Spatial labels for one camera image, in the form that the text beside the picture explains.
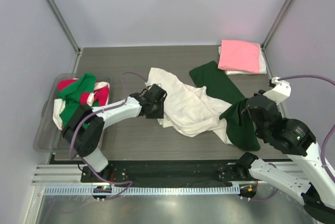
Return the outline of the white and green raglan shirt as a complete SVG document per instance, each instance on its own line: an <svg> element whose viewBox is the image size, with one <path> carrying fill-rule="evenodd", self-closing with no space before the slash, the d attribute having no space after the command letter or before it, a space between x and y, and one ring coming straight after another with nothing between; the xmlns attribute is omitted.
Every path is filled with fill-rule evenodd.
<svg viewBox="0 0 335 224"><path fill-rule="evenodd" d="M166 70L150 69L147 85L159 84L167 92L159 125L172 127L187 137L212 131L225 144L243 151L259 151L253 122L245 110L247 98L217 68L217 63L198 66L189 75L193 86Z"/></svg>

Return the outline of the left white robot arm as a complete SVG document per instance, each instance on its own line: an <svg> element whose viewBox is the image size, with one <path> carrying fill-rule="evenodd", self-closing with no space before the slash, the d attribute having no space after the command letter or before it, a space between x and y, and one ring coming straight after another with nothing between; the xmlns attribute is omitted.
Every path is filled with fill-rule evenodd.
<svg viewBox="0 0 335 224"><path fill-rule="evenodd" d="M98 147L103 131L129 118L162 119L167 95L158 84L153 84L141 93L130 94L113 104L79 106L62 130L62 137L70 144L70 156L75 152L92 168L99 181L107 181L111 177L111 168Z"/></svg>

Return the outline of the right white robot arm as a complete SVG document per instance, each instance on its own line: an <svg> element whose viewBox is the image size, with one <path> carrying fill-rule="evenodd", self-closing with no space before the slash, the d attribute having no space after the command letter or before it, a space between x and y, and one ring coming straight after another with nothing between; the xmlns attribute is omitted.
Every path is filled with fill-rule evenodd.
<svg viewBox="0 0 335 224"><path fill-rule="evenodd" d="M282 117L276 102L265 95L247 99L246 109L256 136L287 155L307 178L289 175L249 152L236 162L237 176L267 182L298 201L317 221L334 223L334 169L312 131L300 120Z"/></svg>

